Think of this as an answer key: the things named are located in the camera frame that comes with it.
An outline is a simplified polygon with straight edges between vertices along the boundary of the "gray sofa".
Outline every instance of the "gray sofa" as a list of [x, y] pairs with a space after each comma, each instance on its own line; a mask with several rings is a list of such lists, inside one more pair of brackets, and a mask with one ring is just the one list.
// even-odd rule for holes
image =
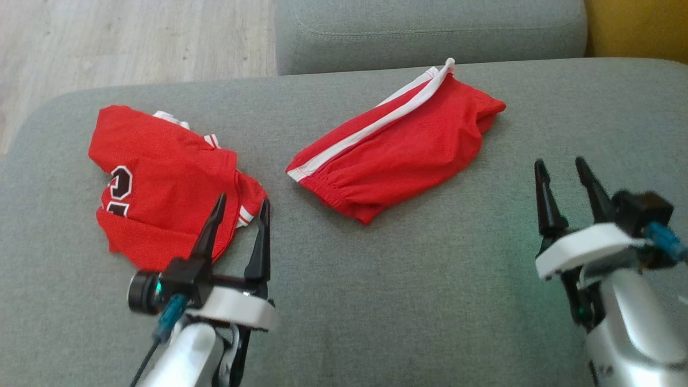
[[[150, 345], [155, 319], [125, 299], [136, 270], [107, 252], [94, 218], [108, 178], [87, 157], [98, 109], [125, 104], [216, 133], [270, 195], [279, 328], [252, 337], [243, 386], [589, 386], [563, 289], [535, 273], [533, 162], [546, 160], [573, 226], [592, 221], [573, 165], [584, 155], [608, 191], [668, 197], [688, 236], [688, 67], [459, 65], [458, 79], [506, 111], [465, 171], [368, 227], [284, 174], [303, 147], [423, 70], [116, 87], [36, 111], [0, 183], [0, 385], [127, 385]], [[254, 236], [239, 231], [216, 272], [240, 275]], [[688, 339], [686, 274], [648, 277]]]
[[280, 0], [280, 75], [583, 56], [581, 0]]

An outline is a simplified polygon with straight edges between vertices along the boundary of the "robotic arm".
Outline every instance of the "robotic arm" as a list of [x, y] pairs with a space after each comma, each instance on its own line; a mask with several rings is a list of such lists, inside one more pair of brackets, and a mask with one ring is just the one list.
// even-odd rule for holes
[[595, 386], [688, 386], [688, 348], [641, 276], [688, 262], [688, 250], [668, 228], [673, 206], [651, 191], [609, 199], [583, 158], [576, 167], [594, 216], [582, 230], [569, 229], [544, 162], [535, 162], [538, 275], [563, 283], [571, 318], [586, 331]]
[[236, 387], [244, 374], [251, 331], [275, 327], [275, 303], [268, 299], [270, 280], [270, 203], [264, 200], [259, 230], [243, 278], [213, 275], [215, 234], [222, 222], [222, 194], [188, 259], [174, 258], [163, 272], [139, 271], [129, 284], [129, 308], [160, 314], [153, 346], [169, 346], [139, 383], [146, 387]]

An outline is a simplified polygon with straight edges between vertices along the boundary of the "jersey number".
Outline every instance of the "jersey number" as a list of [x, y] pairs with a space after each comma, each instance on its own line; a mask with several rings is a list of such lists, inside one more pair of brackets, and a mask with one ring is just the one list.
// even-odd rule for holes
[[110, 196], [113, 200], [107, 203], [107, 210], [114, 213], [115, 215], [127, 217], [127, 210], [129, 210], [129, 203], [118, 202], [116, 200], [122, 200], [126, 198], [131, 193], [131, 184], [133, 181], [133, 176], [127, 167], [120, 165], [119, 167], [112, 170], [110, 173], [112, 175], [112, 180], [110, 181]]

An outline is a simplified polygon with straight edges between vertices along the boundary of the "white stripe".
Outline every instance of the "white stripe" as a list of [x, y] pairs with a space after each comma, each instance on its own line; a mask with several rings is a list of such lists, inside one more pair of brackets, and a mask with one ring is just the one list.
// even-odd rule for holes
[[449, 58], [447, 59], [447, 62], [444, 64], [444, 67], [438, 72], [437, 76], [432, 78], [423, 87], [423, 89], [418, 92], [418, 94], [413, 96], [404, 105], [397, 107], [394, 111], [388, 113], [388, 115], [380, 118], [379, 120], [368, 125], [367, 127], [364, 127], [358, 132], [352, 134], [351, 136], [348, 136], [347, 138], [344, 138], [343, 140], [339, 141], [333, 146], [325, 149], [320, 154], [310, 159], [300, 167], [287, 171], [287, 175], [289, 175], [289, 177], [293, 178], [296, 181], [300, 181], [302, 178], [312, 175], [316, 170], [318, 170], [318, 168], [322, 167], [323, 164], [333, 159], [333, 157], [340, 154], [342, 151], [356, 145], [366, 136], [374, 133], [376, 130], [380, 129], [381, 127], [384, 127], [385, 125], [395, 120], [398, 120], [399, 118], [407, 115], [408, 113], [411, 113], [412, 111], [420, 107], [423, 103], [425, 103], [427, 100], [429, 100], [430, 97], [432, 97], [435, 94], [435, 92], [437, 92], [437, 90], [440, 88], [440, 85], [444, 81], [444, 78], [447, 76], [447, 74], [453, 73], [453, 71], [454, 59]]
[[217, 140], [217, 137], [214, 134], [211, 134], [211, 137], [213, 138], [213, 141], [215, 141], [215, 147], [218, 149], [222, 149], [219, 147], [219, 141]]
[[391, 96], [388, 96], [387, 99], [380, 102], [380, 104], [378, 106], [384, 105], [385, 103], [390, 102], [391, 100], [395, 99], [396, 97], [402, 96], [405, 92], [408, 92], [410, 89], [413, 89], [414, 87], [419, 86], [421, 83], [428, 81], [429, 79], [435, 78], [437, 76], [438, 72], [440, 72], [440, 71], [437, 70], [436, 67], [430, 67], [428, 70], [425, 70], [424, 73], [422, 73], [418, 78], [414, 79], [408, 85], [400, 88]]
[[244, 206], [241, 206], [241, 208], [239, 209], [239, 215], [242, 218], [246, 219], [246, 222], [250, 222], [251, 220], [253, 220], [253, 215], [251, 215], [251, 213], [248, 212], [248, 210], [246, 210]]
[[163, 112], [162, 110], [158, 110], [157, 112], [155, 112], [155, 114], [153, 114], [153, 117], [162, 118], [163, 120], [165, 120], [167, 122], [177, 124], [177, 125], [183, 127], [184, 129], [191, 130], [191, 127], [189, 126], [188, 122], [179, 121], [178, 119], [174, 118], [174, 116], [172, 114], [170, 114], [168, 112]]
[[211, 147], [215, 147], [215, 144], [213, 144], [213, 139], [210, 136], [203, 136], [203, 139], [206, 141], [206, 143], [210, 144]]
[[246, 226], [248, 226], [248, 223], [241, 220], [241, 218], [237, 218], [237, 226], [234, 228], [238, 229], [239, 227], [246, 227]]

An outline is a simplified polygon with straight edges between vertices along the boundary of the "yellow object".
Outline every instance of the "yellow object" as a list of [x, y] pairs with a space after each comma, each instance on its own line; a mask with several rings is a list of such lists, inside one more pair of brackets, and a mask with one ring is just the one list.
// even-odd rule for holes
[[688, 0], [585, 0], [588, 56], [688, 64]]

